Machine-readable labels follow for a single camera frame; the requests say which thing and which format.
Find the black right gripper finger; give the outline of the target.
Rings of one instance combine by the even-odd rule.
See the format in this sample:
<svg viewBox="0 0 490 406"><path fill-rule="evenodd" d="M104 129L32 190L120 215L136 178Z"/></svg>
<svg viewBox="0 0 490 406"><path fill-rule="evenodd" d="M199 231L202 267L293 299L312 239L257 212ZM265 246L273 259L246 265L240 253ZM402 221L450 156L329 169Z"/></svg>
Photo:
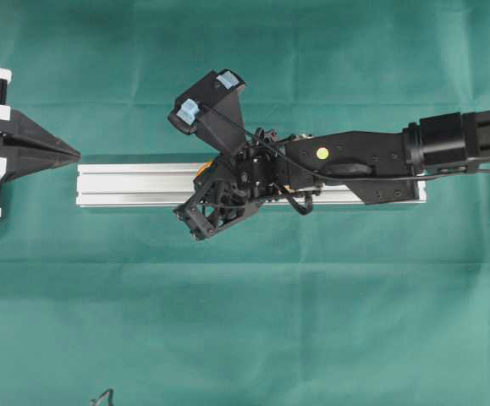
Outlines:
<svg viewBox="0 0 490 406"><path fill-rule="evenodd" d="M212 160L213 164L201 176L194 178L195 190L200 190L216 182L229 182L232 180L232 171L224 157Z"/></svg>
<svg viewBox="0 0 490 406"><path fill-rule="evenodd" d="M197 187L173 213L196 240L204 240L257 214L262 205L263 201L251 199L236 184L212 181Z"/></svg>

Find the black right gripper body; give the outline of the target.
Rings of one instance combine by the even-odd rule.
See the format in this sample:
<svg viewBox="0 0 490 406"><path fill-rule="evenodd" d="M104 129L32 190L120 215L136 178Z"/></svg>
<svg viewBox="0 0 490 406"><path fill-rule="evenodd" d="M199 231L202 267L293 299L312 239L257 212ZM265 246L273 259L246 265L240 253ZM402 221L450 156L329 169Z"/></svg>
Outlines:
<svg viewBox="0 0 490 406"><path fill-rule="evenodd" d="M257 129L252 140L234 157L224 157L232 171L231 184L247 192L251 199L267 202L287 201L296 211L311 211L313 198L322 193L322 185L314 181L311 186L289 185L289 163L284 159L286 145L297 141L292 134L279 138L274 130Z"/></svg>

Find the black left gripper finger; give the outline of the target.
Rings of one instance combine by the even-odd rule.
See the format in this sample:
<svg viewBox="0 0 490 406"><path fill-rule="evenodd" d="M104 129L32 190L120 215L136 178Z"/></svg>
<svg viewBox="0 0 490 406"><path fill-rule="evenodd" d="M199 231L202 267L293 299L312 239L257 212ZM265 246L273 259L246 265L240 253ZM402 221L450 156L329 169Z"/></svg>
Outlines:
<svg viewBox="0 0 490 406"><path fill-rule="evenodd" d="M9 119L0 118L0 133L20 145L44 151L79 157L80 153L63 140L45 130L22 112L11 109Z"/></svg>
<svg viewBox="0 0 490 406"><path fill-rule="evenodd" d="M70 154L27 147L0 147L0 157L6 159L4 182L80 160L79 153Z"/></svg>

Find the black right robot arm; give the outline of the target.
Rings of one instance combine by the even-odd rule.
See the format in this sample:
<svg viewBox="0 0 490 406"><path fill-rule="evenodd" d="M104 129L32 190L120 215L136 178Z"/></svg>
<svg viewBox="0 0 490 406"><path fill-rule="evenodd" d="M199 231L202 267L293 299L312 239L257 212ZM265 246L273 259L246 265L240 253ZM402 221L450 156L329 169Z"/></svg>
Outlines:
<svg viewBox="0 0 490 406"><path fill-rule="evenodd" d="M421 181L479 173L490 162L490 111L449 113L398 133L347 131L278 137L247 130L239 110L190 101L169 114L185 134L212 142L217 157L193 180L175 216L199 240L286 200L301 215L328 185L344 185L367 205L414 200Z"/></svg>

